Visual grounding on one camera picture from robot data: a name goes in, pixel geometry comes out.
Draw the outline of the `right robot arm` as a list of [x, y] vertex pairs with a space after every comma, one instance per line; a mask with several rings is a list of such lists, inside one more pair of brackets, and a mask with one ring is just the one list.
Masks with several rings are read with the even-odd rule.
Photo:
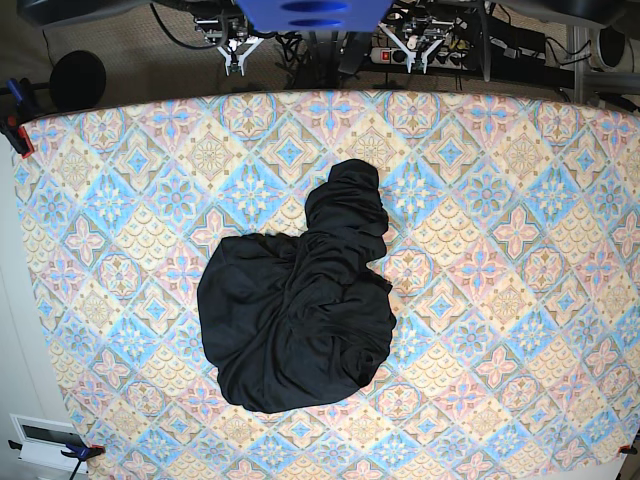
[[[191, 15], [194, 30], [203, 36], [203, 43], [196, 45], [178, 39], [163, 21], [157, 5]], [[227, 76], [244, 76], [249, 56], [264, 41], [234, 1], [152, 1], [150, 10], [173, 44], [190, 51], [216, 50], [224, 59]]]

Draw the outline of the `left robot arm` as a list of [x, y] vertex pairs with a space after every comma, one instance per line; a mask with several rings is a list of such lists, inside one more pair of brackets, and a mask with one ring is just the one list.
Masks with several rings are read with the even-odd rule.
[[431, 67], [476, 71], [491, 79], [489, 15], [484, 1], [394, 1], [376, 30], [371, 61], [408, 73]]

